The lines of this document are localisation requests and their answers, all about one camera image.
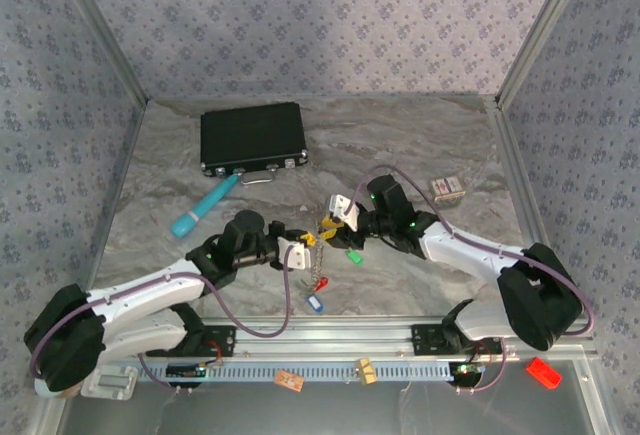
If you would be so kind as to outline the aluminium table edge rail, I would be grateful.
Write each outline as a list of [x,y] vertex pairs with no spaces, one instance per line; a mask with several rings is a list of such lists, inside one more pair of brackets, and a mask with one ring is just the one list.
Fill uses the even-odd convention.
[[104,204],[98,218],[97,228],[92,238],[92,263],[84,280],[85,287],[91,288],[95,283],[100,263],[108,241],[109,232],[115,217],[117,204],[122,192],[127,171],[133,156],[135,144],[138,139],[142,121],[146,112],[148,101],[143,100],[139,107],[133,111],[131,121],[124,134],[123,144],[116,158],[110,184],[106,192]]
[[493,98],[486,97],[484,103],[525,242],[522,248],[504,252],[513,261],[498,278],[498,287],[515,334],[532,348],[547,351],[562,337],[589,334],[595,324],[594,308],[549,246],[505,115]]

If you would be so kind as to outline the small playing card box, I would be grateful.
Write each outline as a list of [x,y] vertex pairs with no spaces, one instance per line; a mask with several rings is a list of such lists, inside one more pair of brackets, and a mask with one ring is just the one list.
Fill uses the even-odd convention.
[[464,185],[455,175],[432,179],[430,188],[435,202],[457,200],[466,194]]

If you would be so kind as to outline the tan wooden block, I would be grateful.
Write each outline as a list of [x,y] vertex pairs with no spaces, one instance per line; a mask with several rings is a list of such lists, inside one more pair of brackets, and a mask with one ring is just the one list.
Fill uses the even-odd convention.
[[377,381],[376,370],[369,358],[360,358],[356,361],[356,374],[362,385],[367,386]]

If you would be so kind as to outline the left circuit board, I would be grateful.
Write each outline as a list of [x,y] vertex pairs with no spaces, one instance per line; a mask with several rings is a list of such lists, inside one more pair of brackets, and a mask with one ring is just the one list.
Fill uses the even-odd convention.
[[165,369],[169,378],[203,378],[207,375],[206,363],[172,363]]

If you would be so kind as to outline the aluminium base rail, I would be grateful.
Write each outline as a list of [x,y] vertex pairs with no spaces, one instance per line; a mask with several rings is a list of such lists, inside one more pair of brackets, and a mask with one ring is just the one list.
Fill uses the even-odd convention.
[[[204,319],[206,326],[236,328],[233,354],[224,359],[252,360],[342,360],[370,357],[431,357],[462,360],[465,355],[416,355],[411,328],[418,324],[436,324],[433,317],[406,316],[308,316],[290,320],[285,331],[273,338],[252,336],[225,319]],[[177,313],[166,310],[145,317],[124,328],[107,330],[101,342],[98,362],[115,363],[152,350],[176,347],[186,338],[187,330]],[[153,359],[209,360],[206,357],[150,357]]]

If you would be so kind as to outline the red plastic block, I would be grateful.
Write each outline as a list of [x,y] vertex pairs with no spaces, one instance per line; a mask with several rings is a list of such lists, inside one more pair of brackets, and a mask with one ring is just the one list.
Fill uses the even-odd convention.
[[546,389],[556,389],[562,382],[562,375],[542,358],[534,357],[526,365],[527,373]]

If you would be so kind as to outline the aluminium frame post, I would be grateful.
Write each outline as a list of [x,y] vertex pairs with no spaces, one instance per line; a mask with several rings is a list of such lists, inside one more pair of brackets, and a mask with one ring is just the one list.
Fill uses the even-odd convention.
[[570,0],[545,0],[514,62],[496,94],[497,107],[505,111],[524,83]]
[[132,65],[120,48],[116,36],[102,14],[96,0],[73,0],[106,59],[135,103],[145,108],[148,102]]

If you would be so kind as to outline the teal plastic tube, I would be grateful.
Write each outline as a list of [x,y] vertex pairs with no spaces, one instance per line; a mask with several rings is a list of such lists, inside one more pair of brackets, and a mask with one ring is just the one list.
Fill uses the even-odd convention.
[[239,176],[233,174],[219,182],[199,202],[178,217],[170,227],[171,233],[182,238],[186,236],[238,183]]

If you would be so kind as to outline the white plastic holder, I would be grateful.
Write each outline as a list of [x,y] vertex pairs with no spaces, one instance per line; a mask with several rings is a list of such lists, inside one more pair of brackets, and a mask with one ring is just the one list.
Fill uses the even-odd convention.
[[135,366],[103,365],[84,380],[80,393],[85,398],[128,401],[138,374]]

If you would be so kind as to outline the metal key organiser with rings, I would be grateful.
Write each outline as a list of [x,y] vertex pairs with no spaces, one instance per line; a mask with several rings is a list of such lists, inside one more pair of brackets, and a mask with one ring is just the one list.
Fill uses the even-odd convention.
[[313,294],[317,291],[322,278],[322,264],[325,247],[324,239],[321,236],[322,231],[323,229],[321,223],[317,222],[315,230],[316,245],[313,263],[310,271],[311,275],[308,281],[303,281],[303,286],[308,294]]

